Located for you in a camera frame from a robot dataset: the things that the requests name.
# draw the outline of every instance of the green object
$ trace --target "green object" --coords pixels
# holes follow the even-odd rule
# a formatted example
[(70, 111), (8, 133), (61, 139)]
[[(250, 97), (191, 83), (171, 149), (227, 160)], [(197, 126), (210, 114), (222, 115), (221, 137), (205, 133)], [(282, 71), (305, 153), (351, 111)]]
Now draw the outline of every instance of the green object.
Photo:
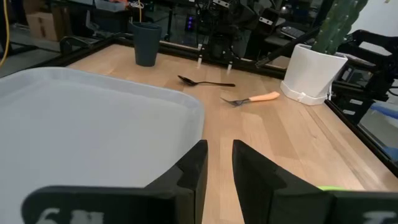
[(342, 187), (336, 187), (336, 186), (318, 186), (318, 188), (321, 190), (346, 190)]
[(335, 0), (311, 50), (334, 55), (368, 0)]

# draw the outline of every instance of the fork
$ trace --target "fork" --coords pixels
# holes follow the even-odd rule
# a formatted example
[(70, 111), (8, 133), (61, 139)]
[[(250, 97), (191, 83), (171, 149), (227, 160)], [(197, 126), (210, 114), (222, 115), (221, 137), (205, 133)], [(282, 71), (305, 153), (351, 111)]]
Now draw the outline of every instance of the fork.
[(272, 93), (268, 93), (268, 94), (265, 94), (265, 95), (259, 95), (259, 96), (252, 96), (252, 97), (249, 97), (249, 98), (244, 99), (244, 100), (229, 101), (229, 100), (226, 100), (226, 99), (224, 99), (222, 97), (220, 97), (220, 98), (223, 99), (225, 102), (230, 103), (230, 104), (232, 104), (234, 106), (241, 106), (242, 104), (248, 103), (248, 102), (273, 100), (273, 99), (278, 98), (279, 95), (280, 94), (278, 92), (273, 91)]

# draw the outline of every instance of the yellow cable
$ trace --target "yellow cable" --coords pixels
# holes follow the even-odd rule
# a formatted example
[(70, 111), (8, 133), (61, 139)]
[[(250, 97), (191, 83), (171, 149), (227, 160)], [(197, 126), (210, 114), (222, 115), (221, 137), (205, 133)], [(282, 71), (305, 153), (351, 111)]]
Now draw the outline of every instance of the yellow cable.
[(4, 17), (6, 18), (7, 43), (6, 43), (6, 48), (3, 49), (4, 50), (4, 55), (2, 56), (2, 59), (1, 59), (1, 62), (0, 62), (0, 67), (6, 61), (7, 54), (8, 54), (8, 46), (10, 45), (10, 25), (8, 24), (7, 1), (8, 0), (3, 0), (3, 3), (4, 3)]
[(141, 2), (138, 0), (138, 8), (139, 8), (139, 22), (141, 22)]

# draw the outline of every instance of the orange handle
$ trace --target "orange handle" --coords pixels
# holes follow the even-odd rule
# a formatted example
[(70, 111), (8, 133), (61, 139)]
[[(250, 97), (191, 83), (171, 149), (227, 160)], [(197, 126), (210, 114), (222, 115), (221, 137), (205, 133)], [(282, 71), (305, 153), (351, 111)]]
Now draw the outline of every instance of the orange handle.
[(251, 102), (253, 102), (253, 101), (273, 100), (273, 99), (278, 98), (279, 95), (280, 95), (280, 94), (279, 94), (278, 92), (273, 91), (272, 93), (268, 93), (268, 94), (265, 94), (265, 95), (259, 95), (259, 96), (252, 96), (252, 97), (249, 97), (249, 100), (250, 100)]

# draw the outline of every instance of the dark gray cup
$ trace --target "dark gray cup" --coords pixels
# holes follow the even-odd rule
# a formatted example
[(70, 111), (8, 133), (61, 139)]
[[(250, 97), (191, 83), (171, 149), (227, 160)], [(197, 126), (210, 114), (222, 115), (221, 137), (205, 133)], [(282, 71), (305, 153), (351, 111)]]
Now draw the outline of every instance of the dark gray cup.
[(133, 22), (130, 28), (134, 34), (136, 64), (145, 67), (154, 66), (162, 28), (145, 22)]

